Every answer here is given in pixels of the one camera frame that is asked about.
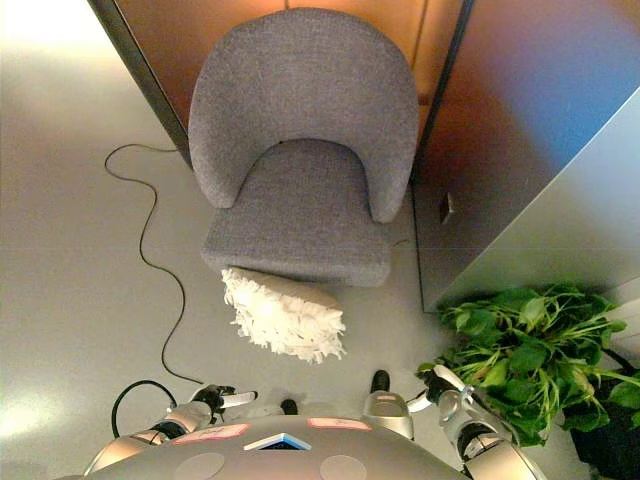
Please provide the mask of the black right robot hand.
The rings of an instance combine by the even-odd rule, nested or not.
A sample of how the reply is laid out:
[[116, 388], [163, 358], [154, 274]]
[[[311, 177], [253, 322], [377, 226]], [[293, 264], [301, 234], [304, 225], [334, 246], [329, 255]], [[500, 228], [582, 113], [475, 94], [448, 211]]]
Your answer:
[[441, 395], [447, 391], [462, 392], [466, 388], [465, 383], [444, 365], [428, 364], [416, 376], [423, 381], [425, 389], [407, 402], [410, 413], [437, 405]]

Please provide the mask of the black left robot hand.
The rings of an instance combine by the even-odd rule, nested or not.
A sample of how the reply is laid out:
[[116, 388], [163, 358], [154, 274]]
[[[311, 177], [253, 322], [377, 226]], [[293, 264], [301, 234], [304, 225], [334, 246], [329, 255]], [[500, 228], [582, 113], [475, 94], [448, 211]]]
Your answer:
[[211, 384], [196, 391], [191, 400], [205, 403], [212, 414], [222, 414], [228, 408], [249, 404], [257, 398], [256, 391], [238, 393], [234, 387]]

